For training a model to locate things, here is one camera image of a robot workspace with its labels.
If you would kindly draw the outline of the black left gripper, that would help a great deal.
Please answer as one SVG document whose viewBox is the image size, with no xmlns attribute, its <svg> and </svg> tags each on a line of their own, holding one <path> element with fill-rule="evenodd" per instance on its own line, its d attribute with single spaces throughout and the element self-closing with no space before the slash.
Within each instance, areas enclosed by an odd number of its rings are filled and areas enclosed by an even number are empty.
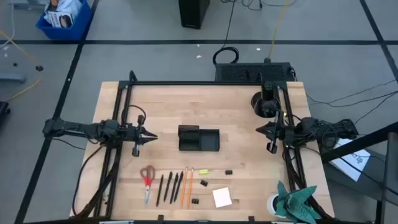
<svg viewBox="0 0 398 224">
<path fill-rule="evenodd" d="M 126 141 L 134 142 L 134 147 L 132 149 L 132 155 L 134 157 L 139 156 L 139 145 L 141 144 L 141 134 L 151 137 L 143 137 L 143 144 L 157 140 L 156 134 L 148 132 L 146 129 L 142 131 L 146 117 L 144 115 L 139 115 L 137 118 L 137 126 L 133 126 L 132 123 L 126 124 Z"/>
</svg>

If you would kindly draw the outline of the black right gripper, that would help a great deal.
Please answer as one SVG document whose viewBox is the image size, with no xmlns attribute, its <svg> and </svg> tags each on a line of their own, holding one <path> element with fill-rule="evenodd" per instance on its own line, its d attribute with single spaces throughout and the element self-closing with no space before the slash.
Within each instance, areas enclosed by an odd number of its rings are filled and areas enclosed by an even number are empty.
<svg viewBox="0 0 398 224">
<path fill-rule="evenodd" d="M 289 135 L 294 133 L 293 127 L 284 124 L 284 117 L 285 113 L 282 110 L 278 110 L 273 122 L 269 121 L 267 124 L 256 128 L 258 133 L 265 135 L 270 140 L 267 144 L 267 150 L 272 154 L 277 152 L 277 140 L 284 141 L 286 138 L 292 138 Z"/>
</svg>

